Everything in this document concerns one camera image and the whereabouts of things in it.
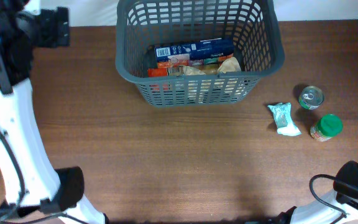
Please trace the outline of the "orange spaghetti packet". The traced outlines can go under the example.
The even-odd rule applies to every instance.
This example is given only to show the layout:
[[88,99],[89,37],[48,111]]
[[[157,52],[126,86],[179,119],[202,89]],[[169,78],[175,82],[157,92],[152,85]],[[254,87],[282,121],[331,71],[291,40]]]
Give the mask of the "orange spaghetti packet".
[[[194,65],[186,66],[180,65],[179,67],[170,67],[170,68],[150,68],[148,69],[149,78],[155,77],[166,77],[166,76],[190,76],[190,75],[216,75],[220,64],[209,64],[209,65]],[[190,81],[188,84],[189,90],[196,89],[197,81]],[[203,81],[201,88],[209,88],[211,85],[211,80]],[[160,91],[158,85],[150,85],[151,92],[157,93]],[[171,89],[170,84],[163,84],[163,91],[169,91]]]

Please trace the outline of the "blue tissue pack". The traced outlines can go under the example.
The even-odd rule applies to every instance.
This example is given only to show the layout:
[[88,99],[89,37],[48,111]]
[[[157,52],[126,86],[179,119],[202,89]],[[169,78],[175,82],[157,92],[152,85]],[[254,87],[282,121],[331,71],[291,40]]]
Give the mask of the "blue tissue pack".
[[233,55],[234,44],[222,38],[155,48],[158,68],[223,63]]

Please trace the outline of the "beige food pouch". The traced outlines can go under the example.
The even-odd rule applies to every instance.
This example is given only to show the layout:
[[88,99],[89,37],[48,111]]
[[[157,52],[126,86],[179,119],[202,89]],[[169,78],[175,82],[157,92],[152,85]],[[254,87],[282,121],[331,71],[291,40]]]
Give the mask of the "beige food pouch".
[[[214,64],[220,64],[220,67],[218,69],[218,74],[220,73],[227,73],[227,72],[240,72],[241,66],[239,65],[239,62],[235,57],[226,59],[222,63],[214,63]],[[201,88],[203,81],[200,84],[196,84],[195,90],[189,90],[188,88],[188,99],[190,101],[197,101],[198,103],[206,103],[205,98],[207,97],[207,92],[210,87],[212,87],[212,81],[209,88]]]

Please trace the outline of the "mint green wipes packet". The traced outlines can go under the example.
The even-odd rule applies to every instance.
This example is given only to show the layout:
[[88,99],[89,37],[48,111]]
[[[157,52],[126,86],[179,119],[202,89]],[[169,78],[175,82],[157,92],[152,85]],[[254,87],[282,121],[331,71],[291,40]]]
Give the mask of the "mint green wipes packet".
[[277,103],[276,105],[268,105],[267,108],[272,112],[278,134],[284,136],[301,134],[291,118],[291,103]]

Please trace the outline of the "silver tin can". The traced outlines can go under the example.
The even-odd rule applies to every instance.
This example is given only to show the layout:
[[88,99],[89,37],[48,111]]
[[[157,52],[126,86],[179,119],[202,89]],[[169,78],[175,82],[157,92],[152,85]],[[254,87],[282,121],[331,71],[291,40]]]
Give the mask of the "silver tin can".
[[307,110],[315,110],[324,102],[323,91],[316,86],[307,86],[298,97],[299,104]]

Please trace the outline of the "green lid jar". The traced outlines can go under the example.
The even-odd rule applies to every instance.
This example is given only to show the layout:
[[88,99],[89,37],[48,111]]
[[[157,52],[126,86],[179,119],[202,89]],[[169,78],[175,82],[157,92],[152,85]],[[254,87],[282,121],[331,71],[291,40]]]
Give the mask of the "green lid jar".
[[335,114],[326,114],[310,128],[310,135],[319,142],[325,142],[340,134],[343,123]]

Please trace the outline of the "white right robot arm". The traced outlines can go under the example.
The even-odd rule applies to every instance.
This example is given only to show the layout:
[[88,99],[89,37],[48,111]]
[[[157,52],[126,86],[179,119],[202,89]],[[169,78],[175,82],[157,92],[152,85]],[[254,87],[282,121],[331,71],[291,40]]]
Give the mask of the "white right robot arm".
[[[333,181],[333,189],[318,196],[314,190],[317,179]],[[302,207],[293,207],[268,223],[323,224],[347,223],[358,220],[358,163],[345,163],[335,176],[318,174],[309,182],[314,201]]]

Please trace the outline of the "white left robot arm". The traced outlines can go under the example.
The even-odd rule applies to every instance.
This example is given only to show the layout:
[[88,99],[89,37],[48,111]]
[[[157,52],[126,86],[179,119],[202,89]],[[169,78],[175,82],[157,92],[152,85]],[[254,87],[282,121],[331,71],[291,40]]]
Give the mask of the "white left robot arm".
[[33,51],[69,44],[67,8],[0,0],[0,171],[6,193],[0,223],[22,223],[33,212],[64,223],[108,222],[86,198],[79,167],[52,167],[34,115]]

